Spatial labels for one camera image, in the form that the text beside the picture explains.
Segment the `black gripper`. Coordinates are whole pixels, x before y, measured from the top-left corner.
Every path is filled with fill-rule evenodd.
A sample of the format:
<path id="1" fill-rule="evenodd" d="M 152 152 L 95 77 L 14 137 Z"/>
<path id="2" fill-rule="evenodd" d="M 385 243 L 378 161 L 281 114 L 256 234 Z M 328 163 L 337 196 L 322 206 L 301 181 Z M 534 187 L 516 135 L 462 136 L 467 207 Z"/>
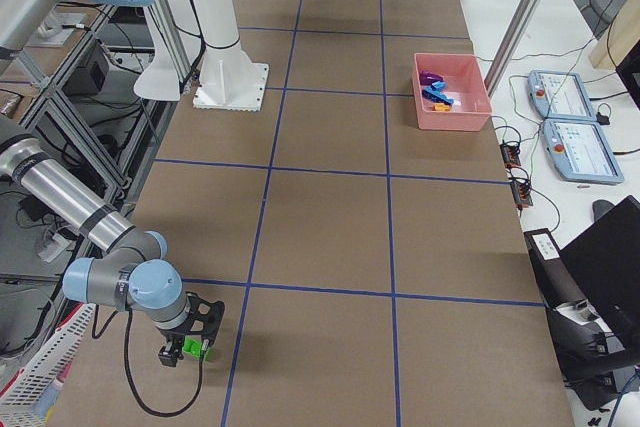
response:
<path id="1" fill-rule="evenodd" d="M 195 292 L 186 293 L 185 319 L 176 326 L 159 329 L 165 345 L 158 352 L 163 366 L 175 367 L 184 358 L 182 346 L 186 338 L 203 342 L 203 348 L 214 345 L 225 313 L 223 301 L 208 302 Z"/>

